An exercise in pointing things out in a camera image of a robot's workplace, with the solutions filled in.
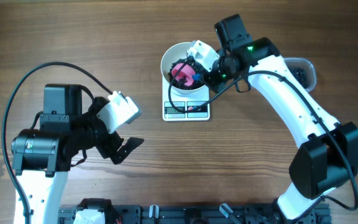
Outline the pink scoop blue handle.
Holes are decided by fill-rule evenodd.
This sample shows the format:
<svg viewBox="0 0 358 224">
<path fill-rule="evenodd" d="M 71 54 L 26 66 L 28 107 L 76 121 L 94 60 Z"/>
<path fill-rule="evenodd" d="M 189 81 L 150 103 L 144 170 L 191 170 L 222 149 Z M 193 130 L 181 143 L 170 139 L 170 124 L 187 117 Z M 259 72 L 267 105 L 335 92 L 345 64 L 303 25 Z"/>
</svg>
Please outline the pink scoop blue handle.
<svg viewBox="0 0 358 224">
<path fill-rule="evenodd" d="M 173 85 L 181 89 L 196 88 L 199 79 L 198 72 L 191 65 L 185 65 L 180 69 L 182 66 L 183 63 L 178 63 L 170 72 L 170 76 L 175 80 Z"/>
</svg>

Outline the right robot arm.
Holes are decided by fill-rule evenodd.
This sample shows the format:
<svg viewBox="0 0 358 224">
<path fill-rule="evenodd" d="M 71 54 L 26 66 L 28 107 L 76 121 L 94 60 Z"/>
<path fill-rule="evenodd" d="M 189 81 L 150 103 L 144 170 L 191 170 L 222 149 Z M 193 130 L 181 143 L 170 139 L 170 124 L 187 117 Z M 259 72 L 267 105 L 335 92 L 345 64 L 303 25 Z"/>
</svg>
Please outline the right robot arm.
<svg viewBox="0 0 358 224">
<path fill-rule="evenodd" d="M 253 40 L 241 17 L 214 25 L 220 49 L 207 65 L 203 82 L 222 95 L 240 81 L 257 90 L 290 130 L 297 152 L 290 167 L 290 186 L 275 201 L 282 222 L 295 222 L 331 192 L 350 183 L 358 208 L 358 128 L 341 124 L 320 107 L 296 80 L 279 50 L 266 37 Z"/>
</svg>

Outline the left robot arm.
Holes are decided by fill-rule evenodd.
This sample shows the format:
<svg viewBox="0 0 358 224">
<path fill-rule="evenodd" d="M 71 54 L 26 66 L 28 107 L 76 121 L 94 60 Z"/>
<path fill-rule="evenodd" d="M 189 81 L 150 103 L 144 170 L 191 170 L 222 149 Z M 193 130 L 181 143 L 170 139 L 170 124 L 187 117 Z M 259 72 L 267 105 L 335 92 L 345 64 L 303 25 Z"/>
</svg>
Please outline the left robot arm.
<svg viewBox="0 0 358 224">
<path fill-rule="evenodd" d="M 116 132 L 140 115 L 130 97 L 117 91 L 92 97 L 84 113 L 83 92 L 89 92 L 83 85 L 47 84 L 44 109 L 35 119 L 40 128 L 24 129 L 12 140 L 12 168 L 24 191 L 16 196 L 14 223 L 57 223 L 71 160 L 79 152 L 95 147 L 102 158 L 120 164 L 143 143 Z"/>
</svg>

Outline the black beans in bowl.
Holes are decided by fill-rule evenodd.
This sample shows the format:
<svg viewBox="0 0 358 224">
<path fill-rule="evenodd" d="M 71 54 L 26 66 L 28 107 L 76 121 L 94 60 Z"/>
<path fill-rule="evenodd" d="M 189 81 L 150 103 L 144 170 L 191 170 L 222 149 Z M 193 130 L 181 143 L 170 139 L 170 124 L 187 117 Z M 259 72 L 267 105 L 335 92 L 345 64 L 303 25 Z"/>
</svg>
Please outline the black beans in bowl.
<svg viewBox="0 0 358 224">
<path fill-rule="evenodd" d="M 206 72 L 193 57 L 181 58 L 172 63 L 168 72 L 169 82 L 173 80 L 173 86 L 182 90 L 194 90 L 204 85 L 201 77 Z"/>
</svg>

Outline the white digital kitchen scale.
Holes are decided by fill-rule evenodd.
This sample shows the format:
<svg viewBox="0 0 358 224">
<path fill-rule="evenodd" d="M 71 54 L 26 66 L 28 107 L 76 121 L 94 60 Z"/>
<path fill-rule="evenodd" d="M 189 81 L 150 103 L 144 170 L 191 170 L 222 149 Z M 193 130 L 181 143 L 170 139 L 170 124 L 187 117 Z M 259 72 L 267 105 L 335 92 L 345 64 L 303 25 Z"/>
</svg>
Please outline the white digital kitchen scale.
<svg viewBox="0 0 358 224">
<path fill-rule="evenodd" d="M 162 118 L 164 121 L 206 121 L 210 119 L 209 105 L 198 109 L 209 100 L 209 89 L 202 86 L 195 90 L 182 90 L 176 87 L 171 89 L 173 104 L 181 110 L 190 110 L 189 113 L 180 113 L 175 110 L 168 99 L 169 82 L 162 80 Z"/>
</svg>

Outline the clear plastic container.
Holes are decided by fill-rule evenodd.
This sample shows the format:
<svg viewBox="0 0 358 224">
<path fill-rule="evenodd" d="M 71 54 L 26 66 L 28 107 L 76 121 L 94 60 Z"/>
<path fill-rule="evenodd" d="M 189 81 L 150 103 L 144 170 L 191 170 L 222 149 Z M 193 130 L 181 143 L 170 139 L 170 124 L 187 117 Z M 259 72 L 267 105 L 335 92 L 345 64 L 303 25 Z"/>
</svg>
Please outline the clear plastic container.
<svg viewBox="0 0 358 224">
<path fill-rule="evenodd" d="M 311 61 L 306 58 L 299 57 L 287 57 L 284 58 L 284 61 L 289 69 L 293 67 L 302 67 L 306 71 L 309 80 L 309 87 L 305 88 L 307 92 L 310 92 L 315 88 L 317 82 L 316 70 Z"/>
</svg>

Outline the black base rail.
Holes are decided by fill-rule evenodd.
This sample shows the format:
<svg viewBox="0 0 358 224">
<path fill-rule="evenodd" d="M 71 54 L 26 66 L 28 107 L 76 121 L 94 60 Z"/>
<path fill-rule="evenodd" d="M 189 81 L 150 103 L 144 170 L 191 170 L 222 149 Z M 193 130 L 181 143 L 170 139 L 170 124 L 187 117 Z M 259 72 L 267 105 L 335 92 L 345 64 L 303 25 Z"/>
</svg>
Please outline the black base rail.
<svg viewBox="0 0 358 224">
<path fill-rule="evenodd" d="M 58 223 L 286 223 L 271 203 L 160 207 L 112 205 L 110 200 L 86 198 L 71 208 L 61 208 Z"/>
</svg>

